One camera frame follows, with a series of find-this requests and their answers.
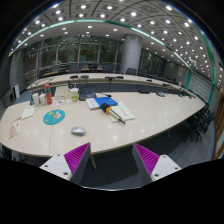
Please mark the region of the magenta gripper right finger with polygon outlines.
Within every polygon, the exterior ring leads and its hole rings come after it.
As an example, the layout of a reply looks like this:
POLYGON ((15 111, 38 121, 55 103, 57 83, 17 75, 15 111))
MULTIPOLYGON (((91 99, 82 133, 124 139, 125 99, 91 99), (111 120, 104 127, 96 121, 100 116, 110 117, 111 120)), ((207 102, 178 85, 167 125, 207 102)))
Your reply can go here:
POLYGON ((133 145, 132 154, 144 185, 181 169, 168 155, 157 155, 138 144, 133 145))

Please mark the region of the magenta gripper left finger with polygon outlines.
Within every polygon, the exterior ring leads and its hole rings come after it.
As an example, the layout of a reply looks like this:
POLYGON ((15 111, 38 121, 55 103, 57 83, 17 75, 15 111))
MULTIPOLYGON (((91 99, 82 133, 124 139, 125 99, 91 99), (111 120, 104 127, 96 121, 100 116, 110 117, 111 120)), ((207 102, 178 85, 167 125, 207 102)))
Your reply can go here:
POLYGON ((79 185, 90 153, 90 144, 86 143, 64 155, 51 157, 41 166, 41 169, 79 185))

